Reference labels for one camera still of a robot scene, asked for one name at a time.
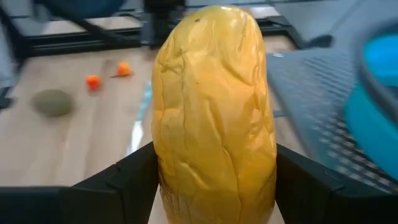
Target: green ball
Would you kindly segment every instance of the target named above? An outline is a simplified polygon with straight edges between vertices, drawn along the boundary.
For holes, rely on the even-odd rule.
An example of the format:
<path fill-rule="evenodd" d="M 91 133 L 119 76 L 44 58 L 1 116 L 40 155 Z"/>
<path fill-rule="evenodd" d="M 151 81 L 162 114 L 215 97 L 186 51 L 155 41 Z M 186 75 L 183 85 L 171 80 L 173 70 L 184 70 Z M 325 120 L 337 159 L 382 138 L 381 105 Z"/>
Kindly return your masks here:
<path fill-rule="evenodd" d="M 32 98 L 32 105 L 36 111 L 48 116 L 61 116 L 73 109 L 72 97 L 61 90 L 44 90 Z"/>

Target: wooden surface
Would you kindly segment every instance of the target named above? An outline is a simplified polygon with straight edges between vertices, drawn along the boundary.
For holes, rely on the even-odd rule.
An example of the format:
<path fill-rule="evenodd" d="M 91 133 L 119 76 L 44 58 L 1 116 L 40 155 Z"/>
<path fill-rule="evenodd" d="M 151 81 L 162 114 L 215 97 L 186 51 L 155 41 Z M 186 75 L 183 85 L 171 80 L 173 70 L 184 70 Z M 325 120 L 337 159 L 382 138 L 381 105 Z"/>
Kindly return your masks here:
<path fill-rule="evenodd" d="M 46 34 L 79 31 L 69 22 L 52 24 Z M 109 28 L 140 26 L 130 18 L 98 19 Z M 265 37 L 268 52 L 294 49 L 285 37 Z M 117 162 L 126 153 L 146 81 L 150 79 L 156 52 L 147 48 L 33 58 L 22 71 L 11 96 L 15 105 L 0 114 L 1 185 L 73 185 Z M 125 60 L 134 69 L 129 78 L 110 78 Z M 103 89 L 90 94 L 85 77 L 97 74 Z M 40 90 L 60 89 L 75 99 L 75 110 L 62 118 L 48 119 L 30 106 Z M 280 106 L 270 91 L 272 107 Z M 141 145 L 152 140 L 151 108 L 143 122 Z M 286 118 L 275 119 L 277 142 L 303 154 Z M 167 223 L 159 193 L 149 223 Z M 283 223 L 278 209 L 271 224 Z"/>

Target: metal grid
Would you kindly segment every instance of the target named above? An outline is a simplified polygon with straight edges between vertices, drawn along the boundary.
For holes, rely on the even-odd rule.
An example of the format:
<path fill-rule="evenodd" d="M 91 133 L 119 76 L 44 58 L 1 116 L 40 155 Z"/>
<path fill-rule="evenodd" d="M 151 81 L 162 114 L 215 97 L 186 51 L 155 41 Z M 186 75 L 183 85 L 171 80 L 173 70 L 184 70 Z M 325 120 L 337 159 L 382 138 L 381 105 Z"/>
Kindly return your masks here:
<path fill-rule="evenodd" d="M 268 55 L 267 69 L 273 89 L 317 162 L 384 192 L 398 192 L 398 183 L 371 162 L 346 128 L 343 110 L 355 75 L 345 51 Z"/>

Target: orange ball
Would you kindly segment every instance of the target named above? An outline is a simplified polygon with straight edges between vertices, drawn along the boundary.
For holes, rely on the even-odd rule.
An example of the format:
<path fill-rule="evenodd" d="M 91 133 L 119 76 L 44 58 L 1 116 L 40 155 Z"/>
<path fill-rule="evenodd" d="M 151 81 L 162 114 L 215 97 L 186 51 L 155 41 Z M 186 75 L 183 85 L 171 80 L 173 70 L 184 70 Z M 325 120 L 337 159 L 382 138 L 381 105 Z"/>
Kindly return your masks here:
<path fill-rule="evenodd" d="M 89 75 L 86 78 L 86 84 L 90 91 L 95 91 L 101 86 L 101 79 L 97 75 Z"/>
<path fill-rule="evenodd" d="M 116 76 L 125 77 L 131 74 L 130 66 L 127 62 L 119 63 L 118 72 Z"/>

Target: blue bowl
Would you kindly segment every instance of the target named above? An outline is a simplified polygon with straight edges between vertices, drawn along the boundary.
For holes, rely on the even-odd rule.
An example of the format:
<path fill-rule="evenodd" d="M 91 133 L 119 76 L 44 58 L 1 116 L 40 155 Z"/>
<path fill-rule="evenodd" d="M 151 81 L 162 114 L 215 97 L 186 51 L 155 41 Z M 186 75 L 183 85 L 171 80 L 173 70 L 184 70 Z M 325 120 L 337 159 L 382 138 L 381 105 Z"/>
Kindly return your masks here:
<path fill-rule="evenodd" d="M 117 12 L 126 0 L 46 0 L 46 5 L 56 6 L 57 8 L 73 13 L 74 16 L 81 18 L 110 17 Z"/>
<path fill-rule="evenodd" d="M 363 35 L 355 54 L 358 81 L 345 107 L 348 129 L 398 180 L 398 22 Z"/>

